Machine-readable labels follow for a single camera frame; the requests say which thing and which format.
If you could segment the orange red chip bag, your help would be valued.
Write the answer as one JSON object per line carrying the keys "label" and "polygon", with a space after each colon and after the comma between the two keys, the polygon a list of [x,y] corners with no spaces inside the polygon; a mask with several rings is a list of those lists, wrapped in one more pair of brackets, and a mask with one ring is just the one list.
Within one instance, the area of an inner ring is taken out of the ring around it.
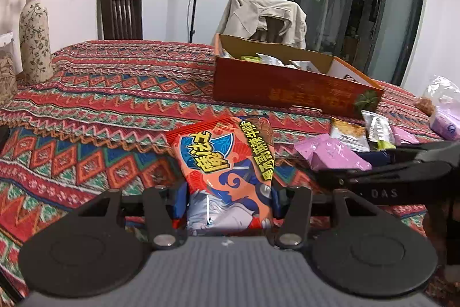
{"label": "orange red chip bag", "polygon": [[271,228],[275,145],[266,115],[202,121],[167,132],[166,139],[188,185],[191,235]]}

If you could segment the pink snack packet right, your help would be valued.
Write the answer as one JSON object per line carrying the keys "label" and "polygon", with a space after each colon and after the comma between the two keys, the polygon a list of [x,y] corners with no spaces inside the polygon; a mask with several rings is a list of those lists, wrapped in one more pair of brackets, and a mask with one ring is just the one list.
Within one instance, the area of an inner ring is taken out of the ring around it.
{"label": "pink snack packet right", "polygon": [[418,144],[419,140],[411,133],[395,125],[391,126],[391,130],[394,136],[394,143],[397,146],[405,144]]}

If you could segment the pink snack packet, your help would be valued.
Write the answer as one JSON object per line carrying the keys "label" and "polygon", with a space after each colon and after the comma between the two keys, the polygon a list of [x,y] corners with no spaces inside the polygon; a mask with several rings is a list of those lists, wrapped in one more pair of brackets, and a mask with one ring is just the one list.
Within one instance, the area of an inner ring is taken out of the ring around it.
{"label": "pink snack packet", "polygon": [[394,143],[397,146],[405,144],[418,144],[419,140],[411,133],[395,125],[391,126],[391,130],[394,136]]}
{"label": "pink snack packet", "polygon": [[312,171],[358,169],[369,171],[372,165],[337,139],[323,134],[294,145]]}

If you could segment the yellow green snack packet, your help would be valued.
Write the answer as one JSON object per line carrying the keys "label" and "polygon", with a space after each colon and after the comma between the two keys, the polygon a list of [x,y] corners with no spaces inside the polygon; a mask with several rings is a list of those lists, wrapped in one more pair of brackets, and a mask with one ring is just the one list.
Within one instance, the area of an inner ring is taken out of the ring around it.
{"label": "yellow green snack packet", "polygon": [[387,140],[378,140],[377,141],[377,149],[379,151],[382,151],[382,150],[394,150],[396,148],[396,146],[391,143],[390,141],[387,141]]}

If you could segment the purple tissue pack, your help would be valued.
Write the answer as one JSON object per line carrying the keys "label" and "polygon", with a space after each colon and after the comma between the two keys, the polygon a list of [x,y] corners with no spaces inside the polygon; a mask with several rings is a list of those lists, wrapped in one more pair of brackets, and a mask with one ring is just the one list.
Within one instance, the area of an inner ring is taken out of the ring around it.
{"label": "purple tissue pack", "polygon": [[445,140],[459,141],[459,101],[441,101],[430,116],[430,128]]}

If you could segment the silver snack packet rear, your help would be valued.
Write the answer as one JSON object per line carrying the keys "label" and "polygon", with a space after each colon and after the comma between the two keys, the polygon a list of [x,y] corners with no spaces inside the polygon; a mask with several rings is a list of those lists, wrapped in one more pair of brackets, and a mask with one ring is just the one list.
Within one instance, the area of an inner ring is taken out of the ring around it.
{"label": "silver snack packet rear", "polygon": [[361,110],[361,115],[363,116],[370,142],[385,141],[394,144],[394,133],[389,120],[385,116],[368,110]]}

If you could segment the pink snack packet middle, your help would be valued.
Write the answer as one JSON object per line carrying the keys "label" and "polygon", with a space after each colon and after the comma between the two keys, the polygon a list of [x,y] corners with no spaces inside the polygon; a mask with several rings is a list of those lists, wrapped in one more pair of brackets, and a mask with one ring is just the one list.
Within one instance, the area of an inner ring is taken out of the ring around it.
{"label": "pink snack packet middle", "polygon": [[369,171],[372,165],[337,139],[323,134],[294,145],[312,171],[358,169]]}

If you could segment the clear plastic bag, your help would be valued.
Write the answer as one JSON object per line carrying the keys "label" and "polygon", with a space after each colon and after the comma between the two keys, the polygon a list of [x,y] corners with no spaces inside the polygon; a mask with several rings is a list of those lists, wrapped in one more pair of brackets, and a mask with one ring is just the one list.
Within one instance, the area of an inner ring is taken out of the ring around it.
{"label": "clear plastic bag", "polygon": [[426,87],[423,95],[415,101],[415,107],[431,116],[441,103],[459,101],[459,86],[443,76],[435,76]]}

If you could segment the clear cracker packet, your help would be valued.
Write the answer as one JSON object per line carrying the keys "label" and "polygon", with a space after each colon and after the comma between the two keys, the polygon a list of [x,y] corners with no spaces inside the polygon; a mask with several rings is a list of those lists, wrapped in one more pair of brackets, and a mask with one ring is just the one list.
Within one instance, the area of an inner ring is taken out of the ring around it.
{"label": "clear cracker packet", "polygon": [[352,151],[360,153],[370,151],[366,129],[361,125],[332,119],[330,137],[339,140]]}

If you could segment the colourful patterned tablecloth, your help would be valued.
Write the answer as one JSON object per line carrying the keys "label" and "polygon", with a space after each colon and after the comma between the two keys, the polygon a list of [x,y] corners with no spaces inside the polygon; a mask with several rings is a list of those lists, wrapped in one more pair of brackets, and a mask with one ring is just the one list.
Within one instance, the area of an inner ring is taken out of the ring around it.
{"label": "colourful patterned tablecloth", "polygon": [[21,295],[21,244],[83,203],[81,146],[138,156],[163,152],[164,133],[193,121],[263,113],[260,105],[213,99],[214,50],[201,44],[88,41],[55,52],[54,76],[20,86],[1,109],[14,128],[1,172],[1,272]]}

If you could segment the orange cardboard box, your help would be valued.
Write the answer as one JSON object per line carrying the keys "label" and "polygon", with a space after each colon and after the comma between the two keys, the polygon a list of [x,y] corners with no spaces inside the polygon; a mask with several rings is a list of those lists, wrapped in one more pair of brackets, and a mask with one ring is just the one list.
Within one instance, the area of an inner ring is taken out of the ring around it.
{"label": "orange cardboard box", "polygon": [[218,34],[214,39],[213,98],[359,119],[375,112],[384,89],[329,54]]}

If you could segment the dark wooden chair with jacket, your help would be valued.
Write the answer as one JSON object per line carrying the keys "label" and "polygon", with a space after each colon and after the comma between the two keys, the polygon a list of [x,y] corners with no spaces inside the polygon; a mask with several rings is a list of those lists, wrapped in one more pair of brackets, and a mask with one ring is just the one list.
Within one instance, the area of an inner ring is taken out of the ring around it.
{"label": "dark wooden chair with jacket", "polygon": [[250,37],[253,41],[281,44],[283,41],[282,32],[285,27],[285,20],[263,16],[261,21],[265,22],[265,27],[258,27]]}

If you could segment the black phone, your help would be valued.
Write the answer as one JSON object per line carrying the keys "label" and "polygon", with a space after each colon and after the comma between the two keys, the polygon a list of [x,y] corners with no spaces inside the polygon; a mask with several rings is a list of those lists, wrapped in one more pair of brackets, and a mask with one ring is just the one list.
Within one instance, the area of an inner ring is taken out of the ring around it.
{"label": "black phone", "polygon": [[3,150],[10,135],[10,128],[6,125],[0,126],[0,152]]}

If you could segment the beige jacket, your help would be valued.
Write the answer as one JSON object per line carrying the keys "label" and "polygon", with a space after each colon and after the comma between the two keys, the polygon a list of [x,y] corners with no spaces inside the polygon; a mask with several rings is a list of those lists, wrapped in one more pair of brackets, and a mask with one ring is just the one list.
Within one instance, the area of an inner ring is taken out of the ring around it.
{"label": "beige jacket", "polygon": [[249,39],[256,32],[268,32],[268,20],[281,21],[280,43],[306,47],[306,14],[287,0],[229,0],[215,34]]}

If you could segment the floral ceramic vase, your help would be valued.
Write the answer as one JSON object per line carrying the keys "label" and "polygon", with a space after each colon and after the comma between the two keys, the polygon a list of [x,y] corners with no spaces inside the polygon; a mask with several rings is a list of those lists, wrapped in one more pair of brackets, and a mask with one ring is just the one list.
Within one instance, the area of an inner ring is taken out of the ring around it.
{"label": "floral ceramic vase", "polygon": [[54,75],[47,8],[41,0],[26,0],[20,13],[20,55],[26,83],[43,83]]}

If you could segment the dark wooden chair left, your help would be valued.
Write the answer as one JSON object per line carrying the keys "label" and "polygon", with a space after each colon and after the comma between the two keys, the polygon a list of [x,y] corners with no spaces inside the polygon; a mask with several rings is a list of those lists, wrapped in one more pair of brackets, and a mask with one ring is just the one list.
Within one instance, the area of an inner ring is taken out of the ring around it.
{"label": "dark wooden chair left", "polygon": [[105,40],[142,40],[142,0],[100,0]]}

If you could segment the patterned jar with lid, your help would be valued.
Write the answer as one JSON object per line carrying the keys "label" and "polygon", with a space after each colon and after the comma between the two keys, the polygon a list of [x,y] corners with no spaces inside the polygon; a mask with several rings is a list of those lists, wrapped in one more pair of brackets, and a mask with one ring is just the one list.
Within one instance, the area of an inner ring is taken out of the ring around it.
{"label": "patterned jar with lid", "polygon": [[4,33],[0,41],[0,105],[9,102],[17,93],[16,71],[12,54],[13,33]]}

